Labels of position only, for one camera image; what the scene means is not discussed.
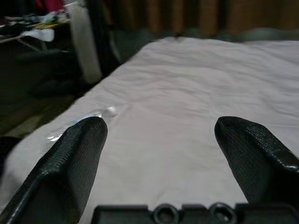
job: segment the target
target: mattress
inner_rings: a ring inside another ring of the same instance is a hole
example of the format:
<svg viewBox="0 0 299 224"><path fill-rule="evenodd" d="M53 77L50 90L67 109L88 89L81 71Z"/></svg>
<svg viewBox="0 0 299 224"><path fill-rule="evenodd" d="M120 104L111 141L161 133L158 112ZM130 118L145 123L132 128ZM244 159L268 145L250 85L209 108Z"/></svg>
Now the mattress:
<svg viewBox="0 0 299 224"><path fill-rule="evenodd" d="M96 179L80 223L99 204L246 201L214 136L220 116L266 126L297 156L299 42L245 44L166 38L143 47L66 112L10 154L5 204L49 149L46 136L90 111L114 106Z"/></svg>

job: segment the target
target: brown curtain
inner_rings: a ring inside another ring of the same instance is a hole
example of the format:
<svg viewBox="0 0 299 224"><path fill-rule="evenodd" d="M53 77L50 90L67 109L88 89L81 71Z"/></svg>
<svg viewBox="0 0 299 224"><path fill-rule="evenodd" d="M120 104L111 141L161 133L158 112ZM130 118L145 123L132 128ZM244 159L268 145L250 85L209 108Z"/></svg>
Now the brown curtain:
<svg viewBox="0 0 299 224"><path fill-rule="evenodd" d="M299 28L299 0L230 0L227 31L238 34L258 27Z"/></svg>
<svg viewBox="0 0 299 224"><path fill-rule="evenodd" d="M148 27L159 33L182 33L199 27L206 35L218 32L219 0L104 0L108 23L124 30Z"/></svg>

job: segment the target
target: bed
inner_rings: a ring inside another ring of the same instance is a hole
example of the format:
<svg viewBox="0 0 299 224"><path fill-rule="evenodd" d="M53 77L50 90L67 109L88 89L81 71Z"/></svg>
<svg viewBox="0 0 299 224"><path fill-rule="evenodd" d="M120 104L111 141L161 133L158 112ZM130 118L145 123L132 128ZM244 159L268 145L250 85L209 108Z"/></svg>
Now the bed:
<svg viewBox="0 0 299 224"><path fill-rule="evenodd" d="M299 42L164 38L144 46L10 154L1 209L49 149L46 136L115 106L80 223L99 204L231 206L246 199L214 137L220 116L266 126L299 156Z"/></svg>

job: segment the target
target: wrinkled sheet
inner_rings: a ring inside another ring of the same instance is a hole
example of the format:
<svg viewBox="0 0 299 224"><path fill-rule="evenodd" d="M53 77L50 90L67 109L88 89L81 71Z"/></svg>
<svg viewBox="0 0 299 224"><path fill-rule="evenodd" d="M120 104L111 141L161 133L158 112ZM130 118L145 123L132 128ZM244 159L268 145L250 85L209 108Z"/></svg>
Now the wrinkled sheet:
<svg viewBox="0 0 299 224"><path fill-rule="evenodd" d="M4 205L47 151L45 136L101 106L125 107L108 138L87 207L246 199L214 136L220 116L265 125L299 155L299 42L166 38L145 46L10 154Z"/></svg>

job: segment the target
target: white bedsheet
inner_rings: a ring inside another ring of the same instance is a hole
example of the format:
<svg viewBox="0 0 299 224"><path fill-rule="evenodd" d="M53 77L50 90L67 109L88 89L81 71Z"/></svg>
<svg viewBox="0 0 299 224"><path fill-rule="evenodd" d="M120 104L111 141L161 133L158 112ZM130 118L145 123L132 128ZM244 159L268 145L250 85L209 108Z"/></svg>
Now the white bedsheet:
<svg viewBox="0 0 299 224"><path fill-rule="evenodd" d="M145 46L68 111L10 154L4 205L46 152L45 136L100 106L125 105L108 126L80 223L98 204L202 203L246 199L214 137L220 116L265 125L299 155L299 42L236 44L167 38Z"/></svg>

